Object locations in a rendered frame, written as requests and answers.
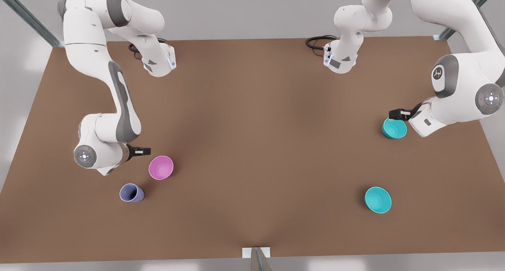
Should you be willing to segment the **pink bowl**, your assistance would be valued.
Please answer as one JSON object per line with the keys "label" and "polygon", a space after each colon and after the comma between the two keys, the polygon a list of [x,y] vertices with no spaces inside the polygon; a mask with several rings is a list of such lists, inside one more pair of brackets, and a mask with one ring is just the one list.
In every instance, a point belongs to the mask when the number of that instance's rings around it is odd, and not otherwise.
{"label": "pink bowl", "polygon": [[168,178],[174,170],[174,163],[168,156],[157,156],[149,164],[148,172],[153,179]]}

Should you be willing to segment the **teal bowl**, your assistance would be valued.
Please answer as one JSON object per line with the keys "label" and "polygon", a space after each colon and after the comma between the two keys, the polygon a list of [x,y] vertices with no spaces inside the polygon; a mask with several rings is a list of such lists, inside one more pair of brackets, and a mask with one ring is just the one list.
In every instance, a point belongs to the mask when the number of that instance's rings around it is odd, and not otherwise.
{"label": "teal bowl", "polygon": [[388,212],[392,206],[392,199],[384,188],[371,187],[364,195],[365,205],[372,211],[378,214]]}

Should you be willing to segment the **teal cup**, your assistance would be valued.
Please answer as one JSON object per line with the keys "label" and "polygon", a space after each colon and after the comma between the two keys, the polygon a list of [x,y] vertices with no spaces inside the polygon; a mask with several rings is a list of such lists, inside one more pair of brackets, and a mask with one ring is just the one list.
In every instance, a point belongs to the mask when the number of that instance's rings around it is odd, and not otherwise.
{"label": "teal cup", "polygon": [[400,139],[406,136],[408,128],[403,120],[386,118],[382,124],[382,133],[389,139]]}

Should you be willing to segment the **purple cup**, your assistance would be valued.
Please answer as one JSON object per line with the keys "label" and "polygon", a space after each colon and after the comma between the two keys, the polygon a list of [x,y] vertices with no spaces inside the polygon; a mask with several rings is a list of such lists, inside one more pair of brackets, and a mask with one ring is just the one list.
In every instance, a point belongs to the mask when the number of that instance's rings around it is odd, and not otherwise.
{"label": "purple cup", "polygon": [[124,202],[140,202],[144,199],[144,190],[134,183],[127,183],[120,189],[120,199]]}

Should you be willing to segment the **silver frame post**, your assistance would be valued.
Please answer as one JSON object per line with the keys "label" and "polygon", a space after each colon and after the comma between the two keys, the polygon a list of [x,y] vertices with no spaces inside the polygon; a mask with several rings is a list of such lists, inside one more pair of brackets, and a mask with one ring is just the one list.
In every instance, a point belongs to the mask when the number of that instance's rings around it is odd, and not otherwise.
{"label": "silver frame post", "polygon": [[433,17],[433,23],[440,24],[445,29],[432,38],[435,41],[447,41],[453,34],[459,33],[463,38],[478,39],[485,36],[485,31],[491,32],[486,23],[481,7],[488,0],[447,0],[442,2],[443,14]]}
{"label": "silver frame post", "polygon": [[36,16],[29,11],[19,0],[2,0],[13,10],[27,25],[29,25],[40,37],[47,41],[53,48],[63,48],[60,41]]}
{"label": "silver frame post", "polygon": [[270,247],[242,248],[242,258],[250,259],[250,271],[273,271],[268,261],[270,257]]}

